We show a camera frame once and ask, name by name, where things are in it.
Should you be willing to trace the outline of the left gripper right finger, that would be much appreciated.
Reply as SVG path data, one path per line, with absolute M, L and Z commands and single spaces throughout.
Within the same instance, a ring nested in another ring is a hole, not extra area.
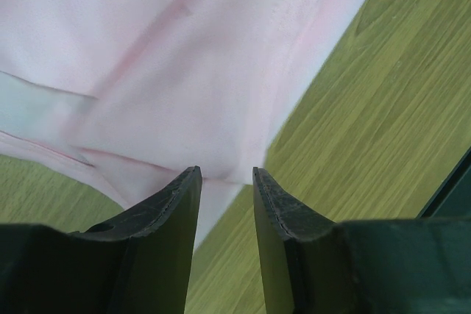
M 336 223 L 253 171 L 268 313 L 468 313 L 470 220 Z

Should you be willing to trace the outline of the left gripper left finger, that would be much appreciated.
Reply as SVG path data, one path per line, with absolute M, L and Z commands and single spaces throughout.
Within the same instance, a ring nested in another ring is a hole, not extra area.
M 3 313 L 183 313 L 202 189 L 198 167 L 85 232 L 1 225 Z

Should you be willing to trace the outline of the pink t shirt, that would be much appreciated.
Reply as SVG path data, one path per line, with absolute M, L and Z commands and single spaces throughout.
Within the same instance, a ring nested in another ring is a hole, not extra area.
M 1 0 L 1 153 L 124 208 L 189 166 L 196 243 L 365 0 Z

